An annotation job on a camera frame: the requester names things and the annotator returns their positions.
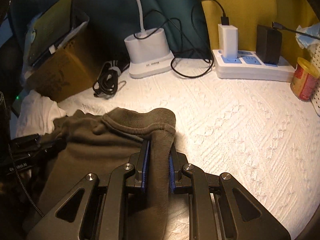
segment yellow lid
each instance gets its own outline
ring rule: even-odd
[[[319,78],[319,71],[312,63],[310,63],[309,61],[307,61],[306,59],[304,59],[302,57],[298,57],[297,62],[311,76],[313,76],[315,78]]]

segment can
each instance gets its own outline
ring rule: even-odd
[[[309,61],[299,57],[297,60],[297,68],[290,84],[291,90],[295,96],[300,100],[307,102],[310,99],[318,80],[319,71],[317,68]]]

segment white cloth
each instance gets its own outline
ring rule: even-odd
[[[66,112],[58,107],[57,102],[31,90],[21,104],[16,137],[51,133],[54,129],[53,120],[65,115]]]
[[[191,59],[177,65],[189,75],[206,67]],[[214,71],[198,79],[183,79],[173,71],[132,79],[125,71],[121,80],[127,84],[113,98],[95,98],[88,89],[59,107],[68,115],[77,109],[101,115],[117,106],[142,113],[172,110],[176,148],[190,163],[211,174],[230,172],[292,239],[303,230],[320,202],[320,118],[310,102],[294,96],[289,83],[222,80]],[[164,239],[189,239],[183,196],[170,196]]]

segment metal screw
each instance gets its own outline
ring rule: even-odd
[[[87,180],[94,180],[96,178],[96,175],[93,173],[89,173],[85,178]]]
[[[224,179],[224,180],[229,180],[231,179],[231,174],[230,173],[227,173],[227,172],[224,172],[221,174],[221,177]]]
[[[187,163],[187,164],[183,165],[183,167],[187,171],[193,170],[193,168],[194,168],[194,166],[192,164],[190,164],[190,163]]]
[[[133,164],[131,164],[131,163],[126,163],[126,164],[123,165],[123,168],[124,168],[125,170],[131,170],[131,169],[133,168]]]

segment white perforated basket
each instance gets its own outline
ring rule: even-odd
[[[316,53],[314,54],[311,63],[319,70],[320,72],[320,44],[316,49]],[[315,107],[317,114],[320,116],[320,82],[318,82],[315,91],[311,95],[311,102]]]

